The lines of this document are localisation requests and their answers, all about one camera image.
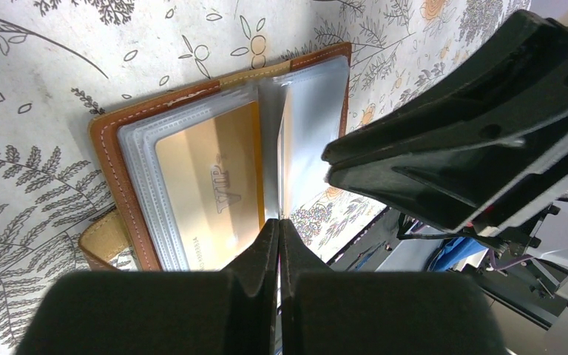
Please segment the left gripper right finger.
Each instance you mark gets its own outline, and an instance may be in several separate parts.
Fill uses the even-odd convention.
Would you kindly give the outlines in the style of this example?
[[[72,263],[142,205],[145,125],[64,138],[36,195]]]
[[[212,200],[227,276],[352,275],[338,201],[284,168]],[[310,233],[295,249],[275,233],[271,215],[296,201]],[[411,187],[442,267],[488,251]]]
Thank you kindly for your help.
[[[505,354],[481,289],[468,276],[334,271],[281,220],[285,354]]]

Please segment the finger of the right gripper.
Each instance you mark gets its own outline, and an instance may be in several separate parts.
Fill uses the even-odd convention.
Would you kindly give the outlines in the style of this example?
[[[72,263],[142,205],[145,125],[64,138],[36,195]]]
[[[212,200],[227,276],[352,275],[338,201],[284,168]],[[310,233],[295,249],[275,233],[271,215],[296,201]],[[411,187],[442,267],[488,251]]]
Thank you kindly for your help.
[[[520,78],[551,64],[567,49],[568,26],[517,10],[452,73],[389,114],[329,143],[322,159],[335,164],[390,139],[401,140],[466,118],[496,98],[517,95]]]

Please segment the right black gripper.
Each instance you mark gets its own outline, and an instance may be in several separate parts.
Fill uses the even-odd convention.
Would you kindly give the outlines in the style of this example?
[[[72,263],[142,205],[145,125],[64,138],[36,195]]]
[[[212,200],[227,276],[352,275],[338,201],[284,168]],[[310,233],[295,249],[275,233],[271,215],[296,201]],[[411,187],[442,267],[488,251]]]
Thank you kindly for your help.
[[[568,114],[452,124],[333,163],[328,182],[426,224],[568,250]]]

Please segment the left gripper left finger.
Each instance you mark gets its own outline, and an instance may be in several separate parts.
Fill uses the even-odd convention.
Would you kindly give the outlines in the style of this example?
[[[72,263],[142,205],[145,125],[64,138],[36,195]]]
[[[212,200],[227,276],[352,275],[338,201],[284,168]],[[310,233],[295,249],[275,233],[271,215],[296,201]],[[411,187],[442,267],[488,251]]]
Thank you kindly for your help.
[[[278,221],[219,271],[80,271],[47,292],[18,354],[272,354]]]

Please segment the gold VIP card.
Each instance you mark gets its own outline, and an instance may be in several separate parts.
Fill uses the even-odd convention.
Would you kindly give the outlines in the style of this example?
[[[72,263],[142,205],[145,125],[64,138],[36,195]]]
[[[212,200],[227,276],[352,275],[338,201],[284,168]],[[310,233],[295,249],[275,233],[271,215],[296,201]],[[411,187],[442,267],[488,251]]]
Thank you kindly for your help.
[[[223,268],[264,224],[258,103],[153,139],[189,269]]]
[[[291,155],[292,137],[292,113],[293,102],[291,90],[287,87],[283,90],[283,110],[278,133],[278,203],[279,217],[284,219],[288,216],[288,173]]]

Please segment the brown leather card holder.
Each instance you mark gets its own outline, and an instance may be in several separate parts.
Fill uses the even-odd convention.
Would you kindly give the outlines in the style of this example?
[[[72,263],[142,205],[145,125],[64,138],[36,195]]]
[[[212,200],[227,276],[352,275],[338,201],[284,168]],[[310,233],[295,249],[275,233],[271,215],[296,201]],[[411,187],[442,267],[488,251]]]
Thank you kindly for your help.
[[[320,50],[290,58],[279,64],[235,72],[196,84],[170,90],[164,94],[139,99],[132,104],[93,118],[89,136],[101,165],[115,209],[88,227],[79,237],[78,245],[93,271],[114,271],[111,259],[127,247],[135,252],[137,264],[145,271],[160,271],[162,262],[155,250],[135,188],[137,182],[134,159],[120,141],[120,128],[184,107],[219,92],[234,89],[263,78],[299,72],[321,61],[336,57],[351,60],[353,44],[341,42]]]

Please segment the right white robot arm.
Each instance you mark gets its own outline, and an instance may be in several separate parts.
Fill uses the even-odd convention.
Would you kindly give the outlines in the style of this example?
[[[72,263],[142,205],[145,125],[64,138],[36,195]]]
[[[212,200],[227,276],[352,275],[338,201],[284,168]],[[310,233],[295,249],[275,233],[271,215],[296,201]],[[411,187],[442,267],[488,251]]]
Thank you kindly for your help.
[[[458,69],[322,159],[332,186],[492,246],[555,207],[527,253],[568,269],[568,26],[515,11]]]

